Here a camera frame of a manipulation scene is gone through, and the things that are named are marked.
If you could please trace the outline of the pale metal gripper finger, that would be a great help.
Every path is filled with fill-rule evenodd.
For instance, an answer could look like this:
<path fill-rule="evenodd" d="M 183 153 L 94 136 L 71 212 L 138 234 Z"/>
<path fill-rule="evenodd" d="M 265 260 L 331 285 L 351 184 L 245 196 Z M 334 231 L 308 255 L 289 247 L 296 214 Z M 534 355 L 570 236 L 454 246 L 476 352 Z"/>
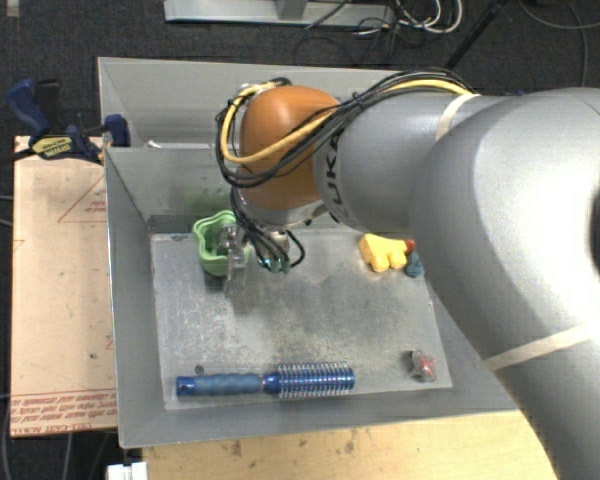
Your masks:
<path fill-rule="evenodd" d="M 221 227 L 217 238 L 218 254 L 226 258 L 226 286 L 229 286 L 234 279 L 234 272 L 238 265 L 236 236 L 236 226 L 225 224 Z"/>
<path fill-rule="evenodd" d="M 238 291 L 245 286 L 249 264 L 249 249 L 239 248 L 233 255 L 233 288 Z"/>

